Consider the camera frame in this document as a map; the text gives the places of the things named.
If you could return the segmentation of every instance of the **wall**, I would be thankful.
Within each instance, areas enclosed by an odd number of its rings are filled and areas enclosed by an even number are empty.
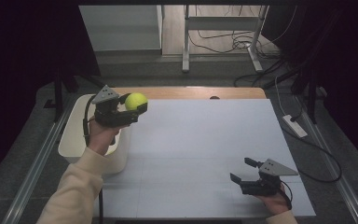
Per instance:
[[[81,6],[94,51],[161,49],[161,6]]]

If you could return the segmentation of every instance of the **yellow ball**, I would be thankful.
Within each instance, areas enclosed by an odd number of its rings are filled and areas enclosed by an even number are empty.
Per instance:
[[[147,103],[147,98],[140,92],[131,93],[126,99],[126,109],[135,110],[139,105]]]

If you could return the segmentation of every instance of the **beige sleeve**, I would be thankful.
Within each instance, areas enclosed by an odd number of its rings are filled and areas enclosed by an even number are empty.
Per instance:
[[[108,159],[85,149],[78,162],[62,175],[57,191],[50,197],[37,223],[91,223],[94,200]]]
[[[280,213],[279,215],[269,217],[266,219],[268,224],[297,224],[292,211]]]

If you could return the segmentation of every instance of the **white bin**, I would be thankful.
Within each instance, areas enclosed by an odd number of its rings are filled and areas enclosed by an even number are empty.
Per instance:
[[[65,157],[70,163],[74,163],[82,156],[86,148],[86,142],[83,133],[83,118],[87,101],[92,94],[79,97],[71,112],[62,134],[58,151],[61,156]],[[89,106],[89,118],[94,115],[95,105]],[[119,111],[124,111],[124,105],[118,105]],[[116,143],[110,146],[105,155],[110,160],[109,166],[105,169],[104,174],[115,174],[122,171],[127,162],[128,149],[131,140],[131,126],[121,129],[116,136]]]

